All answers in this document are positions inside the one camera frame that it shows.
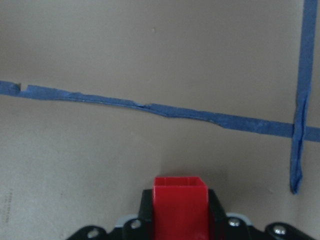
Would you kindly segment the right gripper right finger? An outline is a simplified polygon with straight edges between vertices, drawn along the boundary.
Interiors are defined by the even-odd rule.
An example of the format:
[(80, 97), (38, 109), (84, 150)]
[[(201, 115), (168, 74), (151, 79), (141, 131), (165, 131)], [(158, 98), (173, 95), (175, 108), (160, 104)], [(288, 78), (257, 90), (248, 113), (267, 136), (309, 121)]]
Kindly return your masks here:
[(208, 189), (208, 219), (210, 225), (222, 223), (227, 214), (213, 189)]

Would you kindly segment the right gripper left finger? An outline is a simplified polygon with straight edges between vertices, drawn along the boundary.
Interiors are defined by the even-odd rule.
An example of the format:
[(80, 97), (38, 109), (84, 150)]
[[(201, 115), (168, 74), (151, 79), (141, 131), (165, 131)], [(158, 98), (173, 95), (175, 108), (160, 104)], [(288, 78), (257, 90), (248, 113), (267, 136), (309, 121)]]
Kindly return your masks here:
[(151, 189), (142, 191), (138, 219), (145, 224), (153, 223), (153, 191)]

